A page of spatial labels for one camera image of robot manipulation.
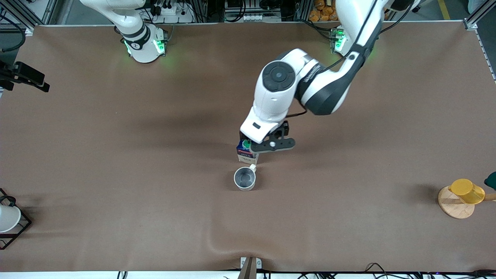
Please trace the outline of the blue milk carton green cap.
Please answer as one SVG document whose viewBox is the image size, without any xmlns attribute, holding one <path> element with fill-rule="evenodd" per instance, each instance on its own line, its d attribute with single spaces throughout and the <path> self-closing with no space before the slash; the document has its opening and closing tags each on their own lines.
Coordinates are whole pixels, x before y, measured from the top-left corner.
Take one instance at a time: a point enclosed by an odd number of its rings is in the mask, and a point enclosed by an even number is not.
<svg viewBox="0 0 496 279">
<path fill-rule="evenodd" d="M 237 146 L 237 155 L 240 162 L 247 164 L 257 164 L 258 154 L 250 149 L 250 140 L 240 140 Z"/>
</svg>

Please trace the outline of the white mug grey inside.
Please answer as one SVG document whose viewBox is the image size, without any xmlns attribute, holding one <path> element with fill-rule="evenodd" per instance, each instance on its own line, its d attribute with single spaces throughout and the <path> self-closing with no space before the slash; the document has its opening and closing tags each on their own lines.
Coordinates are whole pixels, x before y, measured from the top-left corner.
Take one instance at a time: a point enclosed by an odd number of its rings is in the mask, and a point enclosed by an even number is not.
<svg viewBox="0 0 496 279">
<path fill-rule="evenodd" d="M 241 167 L 234 173 L 234 183 L 242 191 L 250 191 L 255 187 L 257 166 L 251 164 L 248 167 Z"/>
</svg>

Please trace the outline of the yellow plastic cup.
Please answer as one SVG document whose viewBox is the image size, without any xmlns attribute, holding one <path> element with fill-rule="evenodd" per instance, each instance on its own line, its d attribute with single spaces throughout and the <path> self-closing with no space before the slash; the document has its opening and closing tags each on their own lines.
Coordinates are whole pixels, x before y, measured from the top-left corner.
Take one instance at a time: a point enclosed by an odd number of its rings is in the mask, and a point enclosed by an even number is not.
<svg viewBox="0 0 496 279">
<path fill-rule="evenodd" d="M 486 197 L 485 191 L 468 179 L 455 180 L 448 186 L 448 190 L 460 198 L 463 203 L 468 205 L 479 204 Z"/>
</svg>

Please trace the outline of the brown table cover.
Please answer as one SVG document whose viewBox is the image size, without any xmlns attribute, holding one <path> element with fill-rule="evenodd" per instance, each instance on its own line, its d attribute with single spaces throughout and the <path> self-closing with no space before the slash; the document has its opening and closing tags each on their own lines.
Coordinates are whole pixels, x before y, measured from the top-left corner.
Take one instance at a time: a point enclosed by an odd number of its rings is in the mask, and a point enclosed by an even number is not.
<svg viewBox="0 0 496 279">
<path fill-rule="evenodd" d="M 329 44 L 298 23 L 175 28 L 140 64 L 112 27 L 37 27 L 18 58 L 42 93 L 0 98 L 0 187 L 33 224 L 0 271 L 496 269 L 496 202 L 465 220 L 437 205 L 496 171 L 496 83 L 461 22 L 381 34 L 341 108 L 291 118 L 292 150 L 260 155 L 240 191 L 239 127 L 262 68 Z"/>
</svg>

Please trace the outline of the pile of orange buns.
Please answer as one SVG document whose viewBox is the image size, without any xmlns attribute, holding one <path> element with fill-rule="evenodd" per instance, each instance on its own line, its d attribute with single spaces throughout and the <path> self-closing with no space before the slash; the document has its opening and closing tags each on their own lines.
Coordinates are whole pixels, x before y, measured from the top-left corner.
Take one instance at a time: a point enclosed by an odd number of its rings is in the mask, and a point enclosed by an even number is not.
<svg viewBox="0 0 496 279">
<path fill-rule="evenodd" d="M 308 21 L 338 21 L 334 0 L 312 0 Z"/>
</svg>

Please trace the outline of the round wooden stand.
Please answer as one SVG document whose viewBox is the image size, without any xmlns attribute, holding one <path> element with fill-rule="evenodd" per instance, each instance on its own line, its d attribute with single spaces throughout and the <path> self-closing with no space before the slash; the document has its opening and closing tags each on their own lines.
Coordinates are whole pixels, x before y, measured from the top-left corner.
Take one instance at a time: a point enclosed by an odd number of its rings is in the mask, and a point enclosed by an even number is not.
<svg viewBox="0 0 496 279">
<path fill-rule="evenodd" d="M 496 193 L 485 194 L 484 199 L 475 204 L 464 203 L 462 198 L 459 198 L 459 196 L 449 190 L 448 186 L 441 189 L 437 195 L 437 204 L 441 210 L 446 215 L 455 219 L 466 219 L 470 217 L 476 205 L 487 201 L 496 202 Z"/>
</svg>

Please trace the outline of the aluminium frame post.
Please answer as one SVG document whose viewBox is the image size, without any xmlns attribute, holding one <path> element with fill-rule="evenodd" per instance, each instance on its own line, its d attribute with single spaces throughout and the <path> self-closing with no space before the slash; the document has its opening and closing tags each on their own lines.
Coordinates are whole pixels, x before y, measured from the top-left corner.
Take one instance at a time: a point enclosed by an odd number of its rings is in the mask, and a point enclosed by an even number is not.
<svg viewBox="0 0 496 279">
<path fill-rule="evenodd" d="M 25 34 L 32 36 L 34 28 L 42 21 L 21 0 L 0 0 L 0 6 L 24 25 Z"/>
<path fill-rule="evenodd" d="M 466 30 L 477 29 L 477 23 L 494 7 L 496 0 L 469 0 L 467 6 L 469 16 L 464 19 Z"/>
</svg>

